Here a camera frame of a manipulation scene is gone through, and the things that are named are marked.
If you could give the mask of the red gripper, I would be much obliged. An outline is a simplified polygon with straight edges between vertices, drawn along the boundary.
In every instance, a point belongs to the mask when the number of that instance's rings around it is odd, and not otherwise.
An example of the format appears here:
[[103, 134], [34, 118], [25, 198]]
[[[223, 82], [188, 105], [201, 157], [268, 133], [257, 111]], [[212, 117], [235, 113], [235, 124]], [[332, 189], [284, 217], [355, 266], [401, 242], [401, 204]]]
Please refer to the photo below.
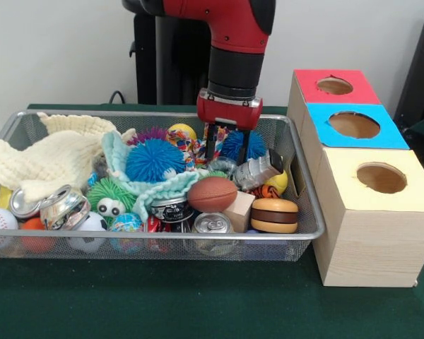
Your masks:
[[242, 132], [242, 146], [240, 148], [238, 164], [248, 161], [248, 148], [251, 131], [257, 127], [262, 112], [263, 100], [255, 97], [252, 100], [229, 100], [210, 93], [206, 88], [199, 91], [197, 101], [197, 115], [208, 123], [206, 136], [206, 159], [212, 160], [216, 146], [216, 125], [218, 123], [236, 126]]

